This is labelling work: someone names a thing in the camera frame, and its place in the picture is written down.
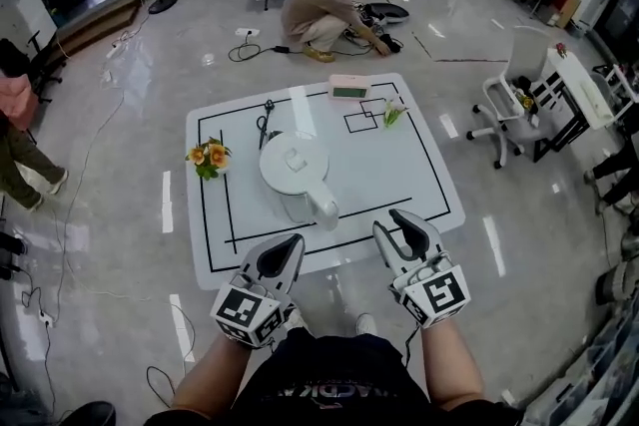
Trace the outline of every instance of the white kettle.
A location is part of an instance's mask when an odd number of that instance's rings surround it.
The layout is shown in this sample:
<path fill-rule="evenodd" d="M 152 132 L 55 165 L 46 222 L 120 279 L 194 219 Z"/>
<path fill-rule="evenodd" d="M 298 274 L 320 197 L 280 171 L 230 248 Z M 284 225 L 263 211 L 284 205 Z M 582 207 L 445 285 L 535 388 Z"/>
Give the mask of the white kettle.
<path fill-rule="evenodd" d="M 260 171 L 293 222 L 316 222 L 326 230 L 337 227 L 337 202 L 323 181 L 328 173 L 328 150 L 314 136 L 272 134 L 260 155 Z"/>

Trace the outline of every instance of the black and white marker cube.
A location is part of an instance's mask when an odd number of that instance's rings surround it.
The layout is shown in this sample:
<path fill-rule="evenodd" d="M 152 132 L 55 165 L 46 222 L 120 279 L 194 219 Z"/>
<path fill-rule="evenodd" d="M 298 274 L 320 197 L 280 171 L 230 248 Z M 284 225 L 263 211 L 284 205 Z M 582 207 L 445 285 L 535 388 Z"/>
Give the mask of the black and white marker cube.
<path fill-rule="evenodd" d="M 211 316 L 227 337 L 259 348 L 284 321 L 281 303 L 231 284 L 220 287 Z"/>
<path fill-rule="evenodd" d="M 401 304 L 423 328 L 457 314 L 470 301 L 461 266 L 438 271 L 403 289 Z"/>

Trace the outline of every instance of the beige pants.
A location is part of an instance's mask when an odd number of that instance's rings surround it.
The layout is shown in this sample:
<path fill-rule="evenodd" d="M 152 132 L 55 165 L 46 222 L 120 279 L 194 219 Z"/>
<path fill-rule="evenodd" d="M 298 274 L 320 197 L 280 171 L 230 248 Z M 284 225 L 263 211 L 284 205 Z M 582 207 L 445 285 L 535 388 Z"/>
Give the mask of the beige pants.
<path fill-rule="evenodd" d="M 337 41 L 348 24 L 339 18 L 326 15 L 319 18 L 307 31 L 302 34 L 300 41 L 310 43 L 313 48 L 321 52 L 329 52 L 332 44 Z"/>

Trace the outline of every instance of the gray floor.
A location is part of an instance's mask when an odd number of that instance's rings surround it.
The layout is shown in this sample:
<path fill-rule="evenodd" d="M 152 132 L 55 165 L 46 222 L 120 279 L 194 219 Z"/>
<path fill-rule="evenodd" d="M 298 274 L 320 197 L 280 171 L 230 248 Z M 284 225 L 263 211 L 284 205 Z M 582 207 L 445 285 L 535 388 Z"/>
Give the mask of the gray floor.
<path fill-rule="evenodd" d="M 121 425 L 142 424 L 162 410 L 147 387 L 145 370 L 155 364 L 175 381 L 182 378 L 171 294 L 179 295 L 195 325 L 196 359 L 218 335 L 209 317 L 215 294 L 198 289 L 192 264 L 184 163 L 187 113 L 325 81 L 332 73 L 399 72 L 441 148 L 466 212 L 465 224 L 443 236 L 453 259 L 463 265 L 473 296 L 458 324 L 489 396 L 496 398 L 508 388 L 516 399 L 524 399 L 579 350 L 601 318 L 592 292 L 595 279 L 608 268 L 602 221 L 593 213 L 593 195 L 581 176 L 603 159 L 603 150 L 615 151 L 613 139 L 606 132 L 588 132 L 536 165 L 526 157 L 511 158 L 497 172 L 492 167 L 495 145 L 487 139 L 471 143 L 463 134 L 482 126 L 471 106 L 482 101 L 481 83 L 498 75 L 504 63 L 438 61 L 505 61 L 508 29 L 539 22 L 528 20 L 512 0 L 390 1 L 405 6 L 411 18 L 391 29 L 404 48 L 387 59 L 370 53 L 339 56 L 324 65 L 305 56 L 268 53 L 234 64 L 227 52 L 241 43 L 237 27 L 261 29 L 257 41 L 265 47 L 280 42 L 281 2 L 274 0 L 264 12 L 255 0 L 180 0 L 171 11 L 150 18 L 110 62 L 105 62 L 110 39 L 70 60 L 64 82 L 49 92 L 53 103 L 36 134 L 39 147 L 69 170 L 69 182 L 36 214 L 26 214 L 10 200 L 4 209 L 7 230 L 25 236 L 31 246 L 20 264 L 42 287 L 44 309 L 59 315 L 50 330 L 48 362 L 56 416 L 97 399 L 115 404 Z M 588 67 L 601 62 L 587 42 L 557 29 L 549 32 Z M 353 50 L 347 42 L 339 48 Z M 206 54 L 215 55 L 213 65 L 204 64 Z M 103 70 L 111 81 L 101 81 Z M 95 137 L 122 98 L 122 106 Z M 443 115 L 458 137 L 446 131 Z M 168 233 L 163 233 L 161 215 L 165 171 L 171 172 L 174 221 Z M 606 222 L 614 263 L 624 221 L 608 212 Z M 61 257 L 63 240 L 68 267 Z M 502 272 L 496 264 L 500 255 Z M 368 311 L 380 334 L 403 351 L 412 321 L 385 291 L 389 282 L 381 260 L 373 257 L 304 275 L 293 296 L 315 334 L 351 335 L 354 319 Z M 24 275 L 0 285 L 2 330 L 20 381 L 50 406 L 43 364 L 47 336 L 37 306 L 25 310 L 20 304 L 25 289 Z M 412 352 L 410 372 L 423 383 L 416 342 Z M 251 368 L 267 356 L 267 350 L 254 354 Z M 166 384 L 160 386 L 168 392 Z"/>

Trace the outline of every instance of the orange flower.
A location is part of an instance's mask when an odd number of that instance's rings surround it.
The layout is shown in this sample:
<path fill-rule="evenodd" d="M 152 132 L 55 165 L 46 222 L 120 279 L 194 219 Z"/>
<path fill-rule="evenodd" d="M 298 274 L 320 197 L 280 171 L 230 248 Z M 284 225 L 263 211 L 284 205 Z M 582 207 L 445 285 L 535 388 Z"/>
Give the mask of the orange flower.
<path fill-rule="evenodd" d="M 189 160 L 196 166 L 204 161 L 204 150 L 202 148 L 193 148 L 189 150 Z"/>
<path fill-rule="evenodd" d="M 220 144 L 209 144 L 209 157 L 211 164 L 218 166 L 220 169 L 227 166 L 226 148 Z"/>

